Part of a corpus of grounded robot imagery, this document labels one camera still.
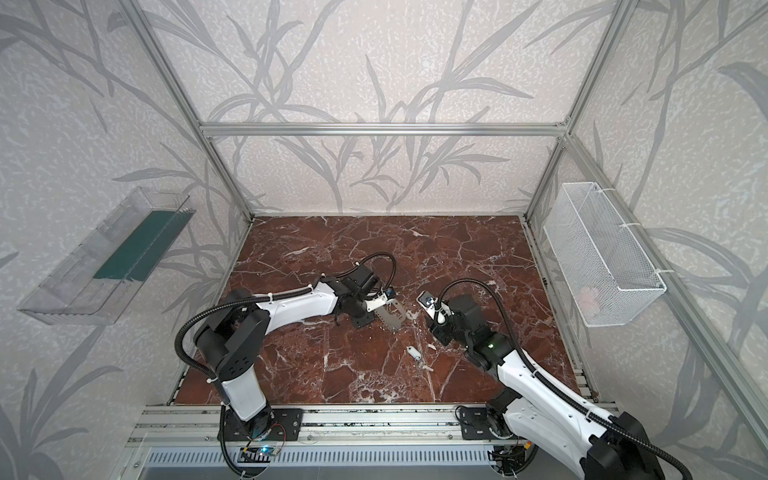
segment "workstation enclosure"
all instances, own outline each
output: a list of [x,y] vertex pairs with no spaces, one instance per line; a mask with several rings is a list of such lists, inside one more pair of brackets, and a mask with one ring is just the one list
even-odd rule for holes
[[[760,0],[1,3],[0,472],[120,475],[144,407],[184,371],[176,329],[218,302],[253,216],[506,215],[597,399],[694,478],[768,478],[766,14]],[[593,293],[574,291],[552,230],[563,184],[607,199],[663,286],[624,325],[588,326]],[[86,286],[60,310],[32,305],[141,191],[187,213],[160,228],[147,285],[116,315],[75,308]],[[121,275],[102,283],[137,279]]]

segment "mesh basket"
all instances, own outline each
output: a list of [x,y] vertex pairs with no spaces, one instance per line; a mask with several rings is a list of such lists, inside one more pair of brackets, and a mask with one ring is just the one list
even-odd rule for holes
[[667,290],[594,182],[562,184],[544,232],[586,326],[626,325]]

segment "leaf pattern wallpaper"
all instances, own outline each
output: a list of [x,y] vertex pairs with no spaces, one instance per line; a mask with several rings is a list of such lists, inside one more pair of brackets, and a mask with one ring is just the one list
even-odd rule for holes
[[[766,14],[765,1],[641,3],[576,126],[764,392]],[[636,412],[696,478],[768,478],[765,455],[663,300],[627,326],[584,327],[541,230],[557,186],[584,180],[564,156],[532,224],[596,389]]]
[[[207,306],[247,232],[116,4],[0,2],[0,478],[107,478],[165,403],[176,325]],[[112,326],[17,311],[137,186],[197,212]]]
[[[208,122],[558,122],[613,0],[142,0]],[[120,28],[114,19],[112,28]],[[522,212],[554,139],[221,137],[254,211]],[[509,200],[515,200],[510,210]]]

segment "marble surface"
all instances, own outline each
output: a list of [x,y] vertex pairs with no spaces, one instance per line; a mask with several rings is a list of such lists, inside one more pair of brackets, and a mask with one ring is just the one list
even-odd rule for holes
[[[254,293],[306,285],[321,273],[346,270],[354,260],[385,250],[398,261],[392,285],[402,320],[392,331],[383,321],[355,330],[342,315],[308,319],[270,333],[256,372],[273,404],[345,402],[484,402],[500,383],[475,368],[455,343],[437,342],[416,304],[422,290],[437,294],[450,281],[472,277],[494,284],[531,356],[577,390],[518,217],[271,217],[257,218],[227,291]],[[374,271],[389,275],[387,259]],[[450,296],[472,293],[494,329],[504,332],[492,299],[476,286],[459,285]],[[419,365],[407,352],[423,355]],[[182,383],[176,403],[218,403],[197,371]]]

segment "white robotic arm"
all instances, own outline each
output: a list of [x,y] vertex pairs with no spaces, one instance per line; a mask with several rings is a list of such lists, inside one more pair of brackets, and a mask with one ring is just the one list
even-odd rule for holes
[[[490,329],[471,296],[443,303],[446,291],[462,282],[482,286],[491,294],[509,336]],[[685,465],[648,441],[643,426],[631,415],[613,417],[542,369],[516,341],[501,299],[487,284],[456,280],[438,298],[422,292],[418,301],[438,341],[445,346],[458,342],[470,362],[506,387],[486,406],[488,426],[497,437],[528,439],[586,480],[663,480],[657,456],[683,478],[691,478]]]
[[[273,300],[254,303],[253,305],[264,312],[269,313],[269,325],[264,335],[279,329],[289,323],[302,322],[313,316],[324,316],[333,313],[339,303],[339,294],[322,280],[316,286],[309,285],[305,289],[291,290],[282,292],[282,294],[299,293],[298,296],[286,298],[284,300]],[[257,294],[255,297],[274,297],[271,293],[267,295]],[[362,305],[365,306],[366,315],[371,314],[373,310],[386,305],[391,298],[385,291],[379,292],[372,299],[362,299]],[[248,310],[248,307],[241,307],[241,310]],[[248,343],[249,348],[254,349],[252,342]],[[247,422],[253,419],[264,407],[267,401],[261,392],[259,382],[256,379],[256,373],[253,368],[246,368],[238,376],[221,382],[224,392],[230,401],[230,406],[235,411],[240,420]]]
[[[379,278],[365,266],[367,260],[388,257],[392,261],[389,280],[374,289]],[[386,252],[367,256],[355,267],[335,276],[321,276],[303,288],[280,293],[251,295],[234,290],[224,303],[195,316],[176,336],[176,353],[189,366],[208,375],[222,401],[237,414],[245,432],[260,432],[271,419],[271,408],[257,382],[253,363],[267,333],[313,316],[347,313],[354,326],[368,325],[373,310],[394,297],[390,283],[396,271],[395,258]],[[182,348],[187,331],[202,319],[205,323],[194,342],[205,358],[204,366]]]
[[[374,290],[379,278],[364,263],[377,256],[392,260],[392,273]],[[268,431],[273,421],[253,370],[264,336],[289,323],[331,313],[347,313],[357,328],[371,323],[373,310],[394,297],[390,283],[395,270],[391,254],[374,253],[355,268],[336,276],[321,276],[304,288],[258,295],[234,290],[223,304],[182,326],[176,337],[177,355],[208,375],[223,404],[231,407],[235,428],[248,438],[257,437]],[[492,295],[509,336],[490,329],[471,296],[442,302],[445,292],[461,282],[478,284]],[[680,470],[684,480],[692,478],[682,463],[650,444],[643,426],[631,415],[625,412],[613,417],[534,362],[512,334],[502,301],[488,285],[473,279],[456,280],[438,298],[422,292],[418,302],[428,313],[427,326],[439,342],[444,346],[458,342],[474,365],[506,387],[487,404],[488,426],[498,438],[516,435],[528,439],[586,480],[664,480],[657,456]],[[191,359],[182,348],[186,333],[202,319],[206,321],[194,341],[210,368]],[[225,410],[222,407],[222,429]],[[224,452],[221,432],[220,442]],[[230,468],[242,474],[234,464]]]

